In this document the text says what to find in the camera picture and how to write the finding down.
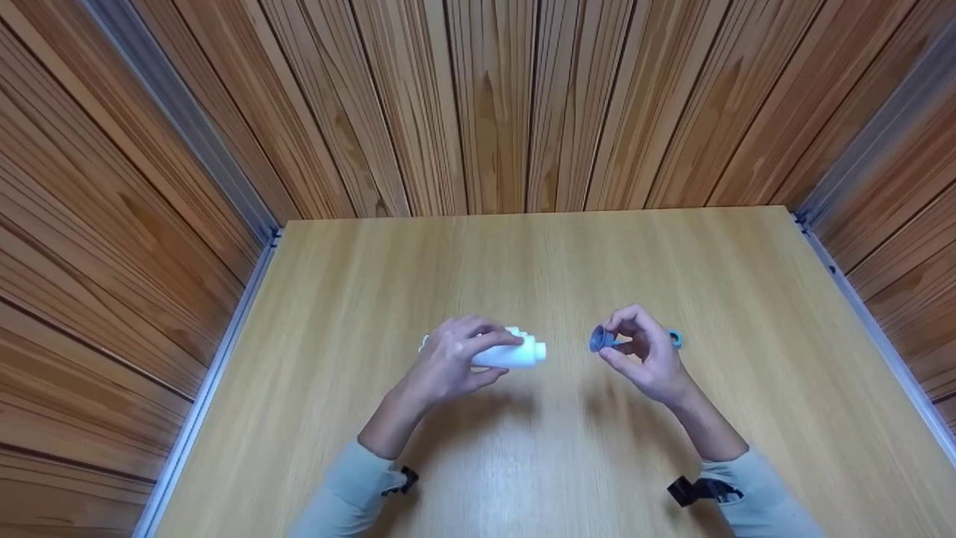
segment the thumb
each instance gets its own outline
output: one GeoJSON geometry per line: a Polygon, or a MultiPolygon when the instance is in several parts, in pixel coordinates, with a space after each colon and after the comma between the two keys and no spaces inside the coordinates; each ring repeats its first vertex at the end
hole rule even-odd
{"type": "Polygon", "coordinates": [[[597,352],[597,355],[611,368],[616,370],[624,377],[630,379],[632,382],[634,381],[638,370],[641,369],[641,365],[627,358],[627,355],[621,353],[613,347],[602,347],[601,350],[597,352]]]}
{"type": "Polygon", "coordinates": [[[507,368],[489,368],[482,371],[473,371],[465,380],[465,392],[475,392],[478,389],[483,389],[509,371],[507,368]]]}

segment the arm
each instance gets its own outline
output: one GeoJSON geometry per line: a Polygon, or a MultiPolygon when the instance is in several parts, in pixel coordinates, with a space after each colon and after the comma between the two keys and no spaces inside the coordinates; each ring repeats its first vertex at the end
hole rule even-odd
{"type": "Polygon", "coordinates": [[[704,461],[702,478],[721,481],[743,494],[719,502],[737,536],[823,536],[810,512],[787,490],[773,467],[748,447],[681,363],[670,335],[640,305],[615,312],[603,324],[630,336],[624,345],[598,354],[681,422],[704,461]],[[640,361],[630,359],[634,354],[640,361]]]}
{"type": "Polygon", "coordinates": [[[522,339],[490,320],[448,320],[431,332],[418,358],[382,399],[375,413],[338,456],[325,482],[293,524],[289,536],[359,536],[375,523],[384,494],[405,484],[392,470],[428,411],[448,399],[475,392],[508,373],[471,370],[471,359],[495,346],[520,346],[522,339]]]}

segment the wooden table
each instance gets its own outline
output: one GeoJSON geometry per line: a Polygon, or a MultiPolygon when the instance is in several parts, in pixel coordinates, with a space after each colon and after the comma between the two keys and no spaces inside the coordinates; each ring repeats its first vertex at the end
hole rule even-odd
{"type": "Polygon", "coordinates": [[[449,316],[548,361],[437,409],[394,536],[723,535],[665,488],[677,422],[587,349],[618,306],[687,369],[832,536],[952,536],[956,471],[782,208],[293,222],[166,510],[163,536],[275,536],[449,316]]]}

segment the black wrist strap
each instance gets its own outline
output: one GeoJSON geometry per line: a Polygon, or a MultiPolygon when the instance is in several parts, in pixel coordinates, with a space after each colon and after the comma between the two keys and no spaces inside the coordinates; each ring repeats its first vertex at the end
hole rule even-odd
{"type": "Polygon", "coordinates": [[[391,489],[386,489],[381,492],[382,497],[388,497],[392,493],[402,493],[403,495],[408,493],[408,490],[415,485],[415,482],[418,481],[418,473],[403,465],[402,470],[400,471],[405,475],[405,484],[402,487],[393,487],[391,489]]]}
{"type": "Polygon", "coordinates": [[[740,490],[714,479],[697,479],[690,483],[685,477],[680,477],[667,487],[667,493],[684,508],[696,503],[699,499],[716,499],[717,503],[729,503],[744,498],[740,490]]]}

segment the forearm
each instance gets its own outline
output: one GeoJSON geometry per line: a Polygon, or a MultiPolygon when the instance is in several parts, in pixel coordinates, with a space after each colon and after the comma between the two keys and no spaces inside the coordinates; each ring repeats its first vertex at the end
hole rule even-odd
{"type": "Polygon", "coordinates": [[[401,388],[389,391],[357,442],[349,443],[329,467],[289,536],[345,538],[368,530],[384,505],[383,494],[406,484],[406,476],[393,470],[393,463],[425,410],[401,388]]]}
{"type": "Polygon", "coordinates": [[[358,434],[358,444],[379,458],[396,460],[427,410],[427,405],[400,384],[382,399],[358,434]]]}
{"type": "Polygon", "coordinates": [[[702,479],[723,482],[740,497],[717,503],[739,537],[818,537],[823,531],[793,497],[773,466],[748,447],[692,380],[686,394],[668,406],[704,461],[702,479]]]}
{"type": "Polygon", "coordinates": [[[689,377],[684,394],[667,407],[684,426],[703,460],[736,460],[747,452],[744,438],[689,377]]]}

